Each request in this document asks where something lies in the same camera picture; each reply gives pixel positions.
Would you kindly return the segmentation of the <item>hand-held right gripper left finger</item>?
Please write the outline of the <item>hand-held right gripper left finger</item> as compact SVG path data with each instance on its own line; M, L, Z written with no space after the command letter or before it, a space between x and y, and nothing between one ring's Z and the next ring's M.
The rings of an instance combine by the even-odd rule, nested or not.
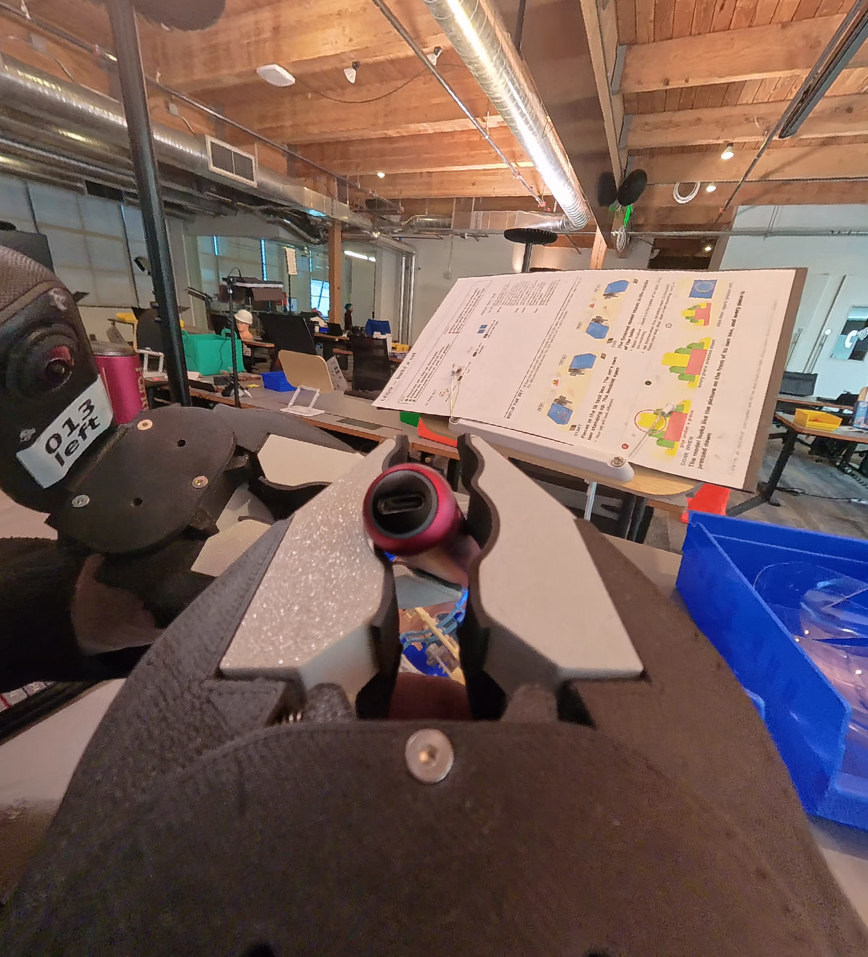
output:
M385 439L291 517L220 662L229 679L334 684L362 717L388 714L402 658L390 562L366 529L365 497L408 458Z

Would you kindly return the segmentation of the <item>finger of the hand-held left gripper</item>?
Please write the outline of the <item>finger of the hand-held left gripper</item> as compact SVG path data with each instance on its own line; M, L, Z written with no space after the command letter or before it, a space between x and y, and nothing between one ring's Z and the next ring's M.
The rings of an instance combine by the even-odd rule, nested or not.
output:
M278 522L265 523L245 518L208 538L194 560L191 572L211 579L220 577Z
M269 435L257 458L262 478L268 484L297 489L330 485L350 472L363 456L348 449Z

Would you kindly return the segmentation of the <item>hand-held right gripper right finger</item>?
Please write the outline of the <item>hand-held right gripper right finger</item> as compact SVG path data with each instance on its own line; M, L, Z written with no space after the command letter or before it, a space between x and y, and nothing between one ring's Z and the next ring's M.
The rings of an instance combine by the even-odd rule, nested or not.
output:
M636 680L643 662L584 535L595 528L485 439L459 437L469 493L468 569L459 631L469 709L495 720L524 686L558 700L588 680Z

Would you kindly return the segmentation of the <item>clear ball maze puzzle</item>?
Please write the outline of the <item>clear ball maze puzzle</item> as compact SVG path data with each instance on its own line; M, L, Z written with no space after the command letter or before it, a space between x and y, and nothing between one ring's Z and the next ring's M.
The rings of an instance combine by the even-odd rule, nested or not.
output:
M401 566L395 572L401 672L448 678L463 685L459 628L467 589Z

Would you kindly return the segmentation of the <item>red electric screwdriver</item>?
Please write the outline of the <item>red electric screwdriver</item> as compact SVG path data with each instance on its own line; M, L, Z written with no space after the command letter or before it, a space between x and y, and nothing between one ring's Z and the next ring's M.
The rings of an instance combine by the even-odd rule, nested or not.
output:
M466 587L480 546L454 492L433 469L404 463L386 469L363 500L366 531L385 554L409 568Z

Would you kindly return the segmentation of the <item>person's left forearm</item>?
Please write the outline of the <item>person's left forearm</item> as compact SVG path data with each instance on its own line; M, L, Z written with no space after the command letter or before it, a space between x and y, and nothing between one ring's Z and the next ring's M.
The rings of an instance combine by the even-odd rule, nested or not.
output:
M0 693L36 680L125 678L152 645L101 655L79 650L70 605L87 564L98 582L135 594L162 630L214 582L192 573L158 582L164 561L157 556L113 559L44 538L1 538Z

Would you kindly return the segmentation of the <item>pink drink can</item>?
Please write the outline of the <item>pink drink can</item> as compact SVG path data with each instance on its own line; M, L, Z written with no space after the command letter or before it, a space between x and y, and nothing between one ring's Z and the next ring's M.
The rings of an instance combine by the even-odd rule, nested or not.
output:
M132 422L149 409L140 355L126 343L92 342L100 377L118 425Z

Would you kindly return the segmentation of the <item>black office chair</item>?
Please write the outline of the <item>black office chair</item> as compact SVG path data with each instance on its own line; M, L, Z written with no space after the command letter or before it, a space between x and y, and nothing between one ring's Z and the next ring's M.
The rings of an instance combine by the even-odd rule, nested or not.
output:
M392 374L389 341L385 336L351 335L352 382L347 394L363 399L377 399Z

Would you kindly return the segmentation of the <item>white document stand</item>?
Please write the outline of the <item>white document stand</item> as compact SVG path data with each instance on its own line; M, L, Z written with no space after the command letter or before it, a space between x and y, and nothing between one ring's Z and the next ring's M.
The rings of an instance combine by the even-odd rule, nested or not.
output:
M512 460L531 461L551 472L583 478L587 484L585 520L594 520L597 491L602 488L613 489L614 496L621 499L621 505L611 532L623 539L643 541L646 529L643 522L652 518L653 507L647 503L645 495L627 488L635 475L633 465L625 456L456 416L450 416L447 424L454 436L471 434L480 437Z

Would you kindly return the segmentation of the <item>orange floor bin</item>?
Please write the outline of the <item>orange floor bin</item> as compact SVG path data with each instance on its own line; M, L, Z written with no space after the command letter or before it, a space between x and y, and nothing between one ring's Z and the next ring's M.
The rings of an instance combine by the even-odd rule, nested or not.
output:
M682 521L689 521L688 514L694 512L725 516L731 491L726 486L704 483L694 495L688 496L688 505Z

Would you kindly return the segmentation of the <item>blue plastic bin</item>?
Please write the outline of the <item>blue plastic bin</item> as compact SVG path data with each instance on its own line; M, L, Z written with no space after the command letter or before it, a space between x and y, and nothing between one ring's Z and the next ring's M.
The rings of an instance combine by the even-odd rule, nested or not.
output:
M787 562L868 584L868 541L695 514L677 590L759 709L806 811L868 831L868 751L847 744L848 704L753 587Z

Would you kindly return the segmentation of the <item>instruction sheet board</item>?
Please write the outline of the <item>instruction sheet board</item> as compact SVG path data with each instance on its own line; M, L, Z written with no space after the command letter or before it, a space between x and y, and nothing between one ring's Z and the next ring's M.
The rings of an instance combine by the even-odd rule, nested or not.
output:
M806 270L456 281L375 401L751 491Z

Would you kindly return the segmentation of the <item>black metal pole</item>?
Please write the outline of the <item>black metal pole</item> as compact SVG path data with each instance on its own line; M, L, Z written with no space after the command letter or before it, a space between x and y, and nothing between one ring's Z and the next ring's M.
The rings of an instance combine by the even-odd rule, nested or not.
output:
M133 3L129 1L109 1L107 9L139 189L146 248L152 267L153 292L161 318L161 338L169 388L175 402L191 406L177 289L158 179L136 13Z

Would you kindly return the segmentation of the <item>white desk wooden edge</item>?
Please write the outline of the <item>white desk wooden edge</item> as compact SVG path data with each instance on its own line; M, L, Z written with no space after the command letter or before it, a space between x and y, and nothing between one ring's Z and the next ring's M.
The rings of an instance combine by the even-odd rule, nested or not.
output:
M783 412L774 414L773 424L771 437L780 440L781 446L762 488L766 499L779 492L868 507L868 432L848 426L824 429L815 424L801 424L793 413ZM799 447L809 455L810 461L823 464L838 476L849 479L855 489L832 495L808 491L801 484L788 484L783 474Z

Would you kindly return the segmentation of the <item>large silver air duct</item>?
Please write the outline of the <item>large silver air duct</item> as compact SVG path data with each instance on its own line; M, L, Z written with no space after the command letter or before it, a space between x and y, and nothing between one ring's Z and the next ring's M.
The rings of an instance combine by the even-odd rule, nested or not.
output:
M129 136L120 102L7 58L0 61L0 126L12 125L65 141L78 160L103 165L113 176L131 173ZM364 212L258 160L257 186L213 174L205 155L206 134L156 122L152 131L157 168L165 175L166 185L203 196L209 207L246 208L258 218L285 223L311 244L323 241L332 223L351 233L375 232Z

